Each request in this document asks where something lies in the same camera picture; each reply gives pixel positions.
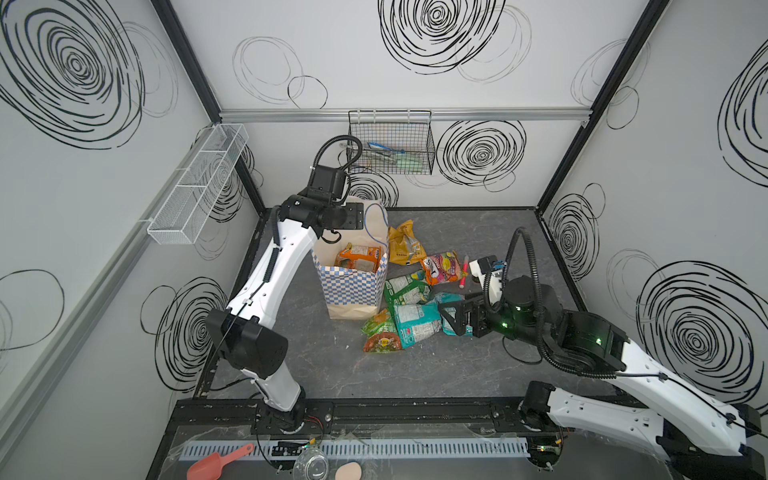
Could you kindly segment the teal mint snack bag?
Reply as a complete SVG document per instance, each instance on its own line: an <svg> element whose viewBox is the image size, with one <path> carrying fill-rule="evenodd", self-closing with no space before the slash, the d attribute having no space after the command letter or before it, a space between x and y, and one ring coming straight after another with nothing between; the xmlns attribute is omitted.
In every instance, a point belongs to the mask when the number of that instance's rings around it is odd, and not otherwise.
<svg viewBox="0 0 768 480"><path fill-rule="evenodd" d="M457 313L456 306L448 306L448 303L461 302L464 299L464 295L449 292L438 292L434 296L434 302L438 305L438 311L441 314L442 331L448 336L456 335L448 319L455 318Z"/></svg>

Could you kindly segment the orange Fox's snack bag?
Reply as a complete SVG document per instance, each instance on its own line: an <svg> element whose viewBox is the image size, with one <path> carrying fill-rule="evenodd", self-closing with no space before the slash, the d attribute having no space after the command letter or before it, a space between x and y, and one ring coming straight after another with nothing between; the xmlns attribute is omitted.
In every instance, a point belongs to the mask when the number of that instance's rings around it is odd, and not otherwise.
<svg viewBox="0 0 768 480"><path fill-rule="evenodd" d="M381 247L348 243L336 255L334 265L349 270L376 273L379 269L382 255L383 250Z"/></svg>

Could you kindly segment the blue checkered paper bag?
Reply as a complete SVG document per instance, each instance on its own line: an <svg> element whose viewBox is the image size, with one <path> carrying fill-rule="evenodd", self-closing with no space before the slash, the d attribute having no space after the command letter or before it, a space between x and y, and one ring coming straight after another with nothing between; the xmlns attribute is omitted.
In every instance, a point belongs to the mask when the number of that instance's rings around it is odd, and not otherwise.
<svg viewBox="0 0 768 480"><path fill-rule="evenodd" d="M388 217L379 201L354 197L362 209L362 228L342 230L339 239L329 244L321 239L311 251L329 317L333 320L366 320L380 311L384 284L388 273ZM336 257L346 247L360 252L374 249L379 254L373 271L344 268Z"/></svg>

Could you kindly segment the orange snack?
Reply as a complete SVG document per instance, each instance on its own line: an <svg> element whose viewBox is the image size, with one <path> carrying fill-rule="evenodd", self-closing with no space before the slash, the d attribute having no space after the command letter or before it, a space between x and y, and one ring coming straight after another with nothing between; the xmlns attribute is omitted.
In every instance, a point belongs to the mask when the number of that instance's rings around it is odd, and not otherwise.
<svg viewBox="0 0 768 480"><path fill-rule="evenodd" d="M461 259L455 251L429 255L421 259L420 264L430 286L458 282L464 277Z"/></svg>

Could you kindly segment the yellow snack bag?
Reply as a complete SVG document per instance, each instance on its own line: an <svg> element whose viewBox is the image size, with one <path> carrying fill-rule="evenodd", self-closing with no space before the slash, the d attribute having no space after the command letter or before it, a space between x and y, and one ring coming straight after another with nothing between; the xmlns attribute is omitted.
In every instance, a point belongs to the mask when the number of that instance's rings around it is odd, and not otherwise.
<svg viewBox="0 0 768 480"><path fill-rule="evenodd" d="M414 221L407 220L388 230L389 260L401 266L419 264L427 258L427 252L414 233Z"/></svg>

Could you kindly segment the green red snack bag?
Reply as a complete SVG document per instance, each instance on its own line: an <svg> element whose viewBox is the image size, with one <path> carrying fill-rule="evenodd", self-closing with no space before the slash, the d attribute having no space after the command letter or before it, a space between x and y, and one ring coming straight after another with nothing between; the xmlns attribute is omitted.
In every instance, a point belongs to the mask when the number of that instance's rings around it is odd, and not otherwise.
<svg viewBox="0 0 768 480"><path fill-rule="evenodd" d="M403 345L390 311L383 309L369 318L362 327L366 336L364 353L390 353L401 351Z"/></svg>

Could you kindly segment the green white snack bag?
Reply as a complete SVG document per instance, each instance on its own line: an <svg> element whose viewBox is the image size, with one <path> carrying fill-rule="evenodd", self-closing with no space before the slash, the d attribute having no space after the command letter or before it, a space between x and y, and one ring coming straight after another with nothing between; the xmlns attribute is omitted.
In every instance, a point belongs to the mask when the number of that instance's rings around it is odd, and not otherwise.
<svg viewBox="0 0 768 480"><path fill-rule="evenodd" d="M384 297L389 307L424 305L431 300L431 287L424 271L388 279L384 284Z"/></svg>

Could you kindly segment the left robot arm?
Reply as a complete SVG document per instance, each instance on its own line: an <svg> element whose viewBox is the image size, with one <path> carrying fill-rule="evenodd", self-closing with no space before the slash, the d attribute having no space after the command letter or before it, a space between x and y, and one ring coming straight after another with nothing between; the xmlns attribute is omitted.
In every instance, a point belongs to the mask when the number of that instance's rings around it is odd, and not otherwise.
<svg viewBox="0 0 768 480"><path fill-rule="evenodd" d="M277 313L298 267L325 233L336 236L326 241L335 244L344 230L363 228L363 204L347 201L349 169L362 153L363 143L352 135L320 147L306 187L273 208L271 243L246 283L227 307L205 318L218 355L255 383L266 415L287 433L303 426L306 393L285 363L289 342L274 330Z"/></svg>

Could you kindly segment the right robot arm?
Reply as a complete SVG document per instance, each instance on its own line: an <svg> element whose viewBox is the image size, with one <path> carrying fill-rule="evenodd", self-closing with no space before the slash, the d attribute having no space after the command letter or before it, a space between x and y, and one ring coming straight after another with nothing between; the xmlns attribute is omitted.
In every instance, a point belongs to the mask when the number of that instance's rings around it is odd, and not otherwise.
<svg viewBox="0 0 768 480"><path fill-rule="evenodd" d="M656 457L687 479L766 478L764 457L748 444L761 433L757 411L704 394L607 319L563 308L555 291L540 280L525 228L515 230L504 260L482 257L472 275L481 292L438 307L456 335L498 333L524 342L555 369L604 381L636 401L624 406L532 381L516 413L527 429L575 429L609 437Z"/></svg>

